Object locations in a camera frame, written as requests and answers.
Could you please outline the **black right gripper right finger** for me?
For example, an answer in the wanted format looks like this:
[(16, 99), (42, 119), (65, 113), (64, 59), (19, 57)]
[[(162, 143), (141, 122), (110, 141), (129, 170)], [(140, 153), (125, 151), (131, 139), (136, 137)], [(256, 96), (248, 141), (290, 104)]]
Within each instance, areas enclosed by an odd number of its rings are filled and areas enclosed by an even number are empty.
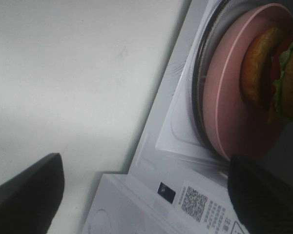
[(238, 220), (251, 234), (293, 234), (293, 186), (254, 161), (230, 159), (228, 193)]

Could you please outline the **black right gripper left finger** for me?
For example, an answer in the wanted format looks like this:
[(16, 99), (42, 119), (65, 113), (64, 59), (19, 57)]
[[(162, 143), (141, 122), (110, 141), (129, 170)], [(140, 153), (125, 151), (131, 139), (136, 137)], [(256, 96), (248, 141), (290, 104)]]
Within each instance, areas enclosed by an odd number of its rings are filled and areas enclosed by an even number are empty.
[(0, 185), (0, 234), (45, 234), (64, 193), (62, 157), (51, 153)]

